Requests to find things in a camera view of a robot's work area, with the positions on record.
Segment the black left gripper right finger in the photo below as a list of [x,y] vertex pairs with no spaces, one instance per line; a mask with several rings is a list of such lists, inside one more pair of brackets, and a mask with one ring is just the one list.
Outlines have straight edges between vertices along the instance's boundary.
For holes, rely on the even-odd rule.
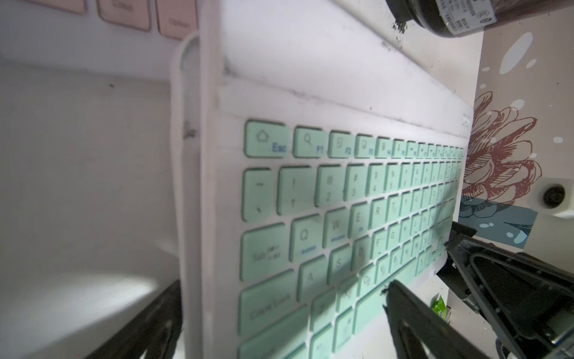
[[385,306],[398,358],[486,358],[400,281],[387,288]]

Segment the pink keyboard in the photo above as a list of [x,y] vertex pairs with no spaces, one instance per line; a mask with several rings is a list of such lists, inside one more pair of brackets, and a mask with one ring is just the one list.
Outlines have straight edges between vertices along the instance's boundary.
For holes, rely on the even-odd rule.
[[179,42],[198,30],[195,1],[2,1],[1,57],[166,80]]
[[203,357],[200,36],[181,41],[170,65],[170,157],[186,358]]

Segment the pink keyboard back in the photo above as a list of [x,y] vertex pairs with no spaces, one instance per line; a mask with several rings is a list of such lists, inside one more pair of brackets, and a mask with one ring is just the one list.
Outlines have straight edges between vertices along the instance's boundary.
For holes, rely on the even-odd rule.
[[195,1],[2,1],[1,57],[166,80],[179,42],[198,30]]

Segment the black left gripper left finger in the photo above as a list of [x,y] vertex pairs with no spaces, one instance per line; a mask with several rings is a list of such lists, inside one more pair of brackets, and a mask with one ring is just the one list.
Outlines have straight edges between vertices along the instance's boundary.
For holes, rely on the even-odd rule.
[[88,357],[172,358],[181,332],[181,283],[175,281]]

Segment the green keyboard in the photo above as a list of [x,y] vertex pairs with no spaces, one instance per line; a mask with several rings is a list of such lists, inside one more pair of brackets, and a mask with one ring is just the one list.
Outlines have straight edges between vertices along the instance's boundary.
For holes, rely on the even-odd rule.
[[332,1],[200,13],[206,358],[394,358],[424,299],[472,107]]

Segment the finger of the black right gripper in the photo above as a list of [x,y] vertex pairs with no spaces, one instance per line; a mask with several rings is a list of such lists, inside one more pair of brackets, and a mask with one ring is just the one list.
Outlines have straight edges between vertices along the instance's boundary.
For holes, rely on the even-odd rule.
[[573,275],[451,223],[438,275],[496,333],[500,358],[573,357]]

